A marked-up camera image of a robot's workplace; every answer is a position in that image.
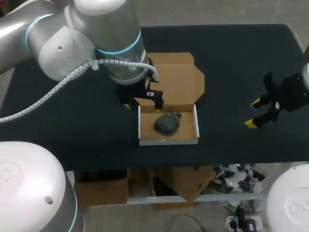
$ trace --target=gray robot arm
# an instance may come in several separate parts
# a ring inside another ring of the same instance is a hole
[[[96,59],[94,49],[101,52],[100,58],[147,63],[130,0],[74,0],[61,11],[49,0],[28,0],[0,19],[0,32],[0,73],[33,57],[47,76],[61,81],[89,57]],[[137,67],[106,67],[122,85],[141,80],[147,72]]]

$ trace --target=open cardboard box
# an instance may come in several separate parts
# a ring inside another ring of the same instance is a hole
[[[174,135],[160,135],[153,126],[163,113],[155,113],[151,100],[136,98],[140,104],[140,145],[197,144],[199,131],[194,103],[204,93],[204,74],[194,65],[190,53],[149,53],[148,56],[159,73],[159,83],[151,83],[151,89],[163,91],[163,111],[172,109],[182,117]]]
[[[149,169],[148,174],[154,196],[153,174],[182,196],[188,203],[192,203],[216,176],[212,166],[154,168]]]
[[[128,179],[83,181],[83,172],[74,172],[74,190],[82,207],[126,204],[129,197]]]

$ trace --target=concrete floor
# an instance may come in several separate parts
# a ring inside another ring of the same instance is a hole
[[[71,0],[55,0],[59,4]],[[304,50],[309,43],[308,0],[135,0],[141,26],[205,24],[287,24]],[[0,75],[0,104],[13,70]],[[86,215],[86,232],[164,231],[176,214],[194,216],[206,232],[223,232],[228,212],[218,202],[195,208],[154,211],[151,205],[99,206]],[[170,232],[198,231],[192,221],[181,219]]]

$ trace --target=table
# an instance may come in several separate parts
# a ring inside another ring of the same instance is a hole
[[[196,102],[198,145],[139,146],[137,112],[120,104],[103,69],[88,69],[35,111],[0,124],[0,141],[41,145],[66,171],[308,160],[309,107],[281,112],[261,130],[244,125],[266,110],[250,106],[265,93],[263,75],[273,70],[280,80],[306,63],[286,25],[141,31],[148,52],[190,52],[205,74],[205,93]],[[0,116],[26,108],[55,85],[34,60],[18,65]]]

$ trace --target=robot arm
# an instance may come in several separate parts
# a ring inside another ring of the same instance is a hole
[[[270,108],[265,114],[245,122],[249,128],[261,128],[269,121],[277,122],[281,110],[293,112],[309,103],[309,64],[302,71],[285,77],[279,84],[273,81],[272,72],[264,76],[263,82],[267,94],[262,95],[251,106],[258,109],[270,104]]]
[[[0,73],[35,58],[44,73],[61,81],[39,101],[0,123],[34,110],[91,65],[104,64],[120,102],[150,99],[163,108],[162,91],[150,90],[158,73],[148,59],[131,0],[74,0],[57,11],[50,0],[28,0],[0,19]],[[96,59],[95,49],[99,51]]]

